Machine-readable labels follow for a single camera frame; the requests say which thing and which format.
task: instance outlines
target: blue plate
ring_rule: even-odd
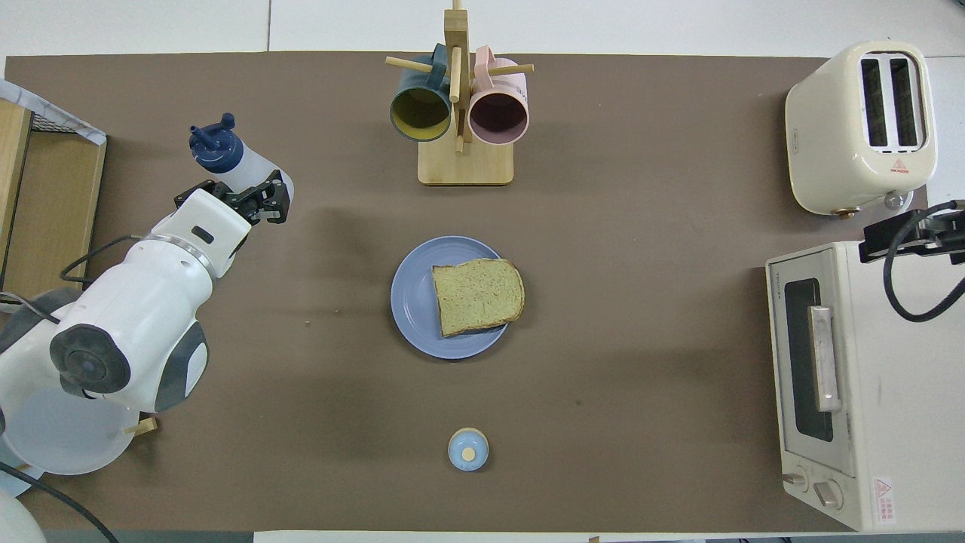
[[[503,335],[506,325],[442,337],[439,303],[432,283],[433,266],[455,266],[476,258],[499,258],[482,242],[463,236],[444,236],[412,249],[392,279],[392,316],[416,349],[433,357],[457,360],[485,351]]]
[[[15,455],[7,444],[3,443],[3,440],[0,440],[0,462],[13,466],[14,468],[19,468],[23,465],[23,460],[20,460],[20,457]],[[35,479],[39,479],[41,475],[43,475],[43,470],[36,466],[28,466],[23,469],[23,472]],[[16,477],[11,477],[6,473],[0,472],[0,490],[16,498],[28,488],[30,488],[30,483],[25,483]]]

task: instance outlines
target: wooden base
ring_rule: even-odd
[[[141,434],[147,434],[148,432],[153,432],[156,429],[157,429],[157,418],[153,416],[149,416],[148,418],[145,418],[144,420],[138,422],[137,424],[129,428],[124,428],[124,433],[134,434],[134,436],[137,437],[137,436],[140,436]]]
[[[435,141],[419,144],[419,182],[427,186],[508,185],[512,181],[512,144],[479,139],[455,151],[455,124]]]

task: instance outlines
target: bread slice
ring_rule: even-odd
[[[523,312],[523,279],[516,266],[503,258],[433,266],[432,282],[443,337],[498,327]]]

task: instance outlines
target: black cable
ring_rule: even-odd
[[[113,533],[111,533],[111,530],[107,529],[107,526],[105,526],[104,523],[102,523],[102,522],[100,521],[100,519],[98,519],[97,517],[94,516],[94,513],[88,511],[88,510],[87,510],[83,505],[81,505],[80,503],[77,503],[76,501],[72,500],[72,499],[70,498],[70,496],[64,494],[63,492],[61,492],[61,491],[59,491],[59,490],[57,490],[57,489],[55,489],[55,488],[53,488],[53,487],[45,484],[45,483],[41,483],[40,481],[38,481],[38,480],[35,479],[34,477],[31,477],[30,475],[28,475],[28,474],[26,474],[26,473],[24,473],[24,472],[21,472],[20,470],[18,470],[17,468],[14,468],[13,466],[11,466],[11,465],[9,465],[9,464],[5,464],[5,463],[3,463],[3,462],[0,462],[0,472],[4,472],[4,473],[6,473],[7,475],[9,475],[9,476],[11,476],[11,477],[15,477],[15,478],[17,478],[17,479],[20,479],[21,481],[23,481],[23,482],[25,482],[25,483],[29,483],[30,485],[32,485],[32,486],[34,486],[34,487],[36,487],[36,488],[39,488],[39,489],[41,489],[41,490],[43,490],[44,492],[46,492],[46,493],[49,494],[50,496],[53,496],[53,497],[56,498],[57,500],[60,500],[60,501],[62,501],[63,503],[66,503],[67,505],[70,506],[71,509],[73,509],[74,511],[77,511],[78,513],[80,513],[80,515],[81,515],[82,517],[84,517],[85,519],[87,519],[88,521],[90,521],[91,524],[94,525],[94,528],[97,528],[97,531],[99,531],[100,533],[102,533],[102,534],[104,535],[104,537],[107,538],[108,541],[110,541],[111,543],[118,543],[118,538],[115,537]]]
[[[905,309],[904,306],[898,301],[898,298],[895,295],[895,285],[892,283],[892,264],[895,262],[895,256],[898,253],[898,246],[901,245],[901,242],[905,239],[905,236],[907,236],[908,233],[915,228],[915,225],[918,224],[919,221],[943,210],[957,209],[958,202],[959,201],[957,200],[951,200],[950,202],[945,202],[944,204],[931,206],[923,212],[914,212],[911,215],[911,218],[909,218],[908,221],[901,226],[897,233],[895,233],[895,236],[892,238],[892,243],[888,246],[888,254],[885,255],[885,270],[882,273],[885,282],[885,296],[888,297],[888,302],[895,309],[895,312],[897,312],[898,315],[901,315],[901,317],[907,321],[911,321],[913,323],[930,321],[931,319],[934,319],[935,317],[944,313],[946,309],[951,307],[955,302],[958,301],[959,298],[962,297],[963,294],[965,294],[965,278],[962,278],[962,280],[958,281],[958,284],[955,285],[955,288],[951,289],[951,292],[949,292],[949,294],[945,296],[943,300],[938,302],[938,305],[935,305],[931,309],[925,311],[925,313],[915,314]]]
[[[85,285],[89,285],[89,284],[93,283],[93,282],[94,282],[93,279],[88,279],[88,278],[86,278],[86,277],[77,277],[77,276],[75,276],[75,275],[68,275],[68,273],[72,272],[74,268],[80,266],[80,265],[83,264],[84,262],[86,262],[86,261],[90,260],[91,258],[95,257],[98,253],[100,253],[100,251],[102,251],[102,250],[104,250],[104,249],[106,249],[106,248],[112,247],[112,246],[114,246],[114,245],[116,245],[116,244],[118,244],[118,243],[120,243],[120,242],[125,241],[125,240],[140,240],[140,239],[141,239],[140,236],[134,236],[134,235],[132,235],[132,234],[127,234],[127,235],[125,235],[125,236],[120,236],[119,238],[116,238],[116,239],[113,240],[113,241],[110,241],[110,242],[108,242],[108,243],[105,243],[104,245],[101,245],[100,247],[94,249],[93,251],[91,251],[91,252],[85,254],[84,256],[78,258],[77,260],[71,262],[66,268],[64,268],[63,271],[61,271],[61,279],[64,279],[65,281],[71,281],[71,282],[74,282],[74,283],[83,283],[83,284],[85,284]]]
[[[51,315],[50,313],[47,313],[46,311],[44,311],[44,310],[40,309],[39,307],[35,306],[35,305],[32,304],[30,301],[25,300],[23,297],[20,297],[20,296],[14,294],[14,293],[12,293],[12,292],[6,292],[6,291],[5,291],[5,292],[0,292],[0,297],[6,297],[6,298],[9,298],[9,299],[11,299],[11,300],[19,301],[24,307],[26,307],[27,309],[30,309],[30,310],[33,311],[34,313],[37,313],[39,316],[41,316],[41,317],[43,317],[44,319],[50,321],[51,323],[53,323],[53,324],[55,324],[55,325],[59,325],[59,324],[60,324],[60,319],[58,319],[57,317],[54,317],[54,316]]]

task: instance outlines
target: oven knob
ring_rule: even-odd
[[[801,473],[782,473],[781,480],[791,486],[808,486],[808,479]]]
[[[822,481],[814,484],[814,493],[823,507],[828,509],[841,509],[844,506],[844,496],[841,495],[841,487],[833,480]]]

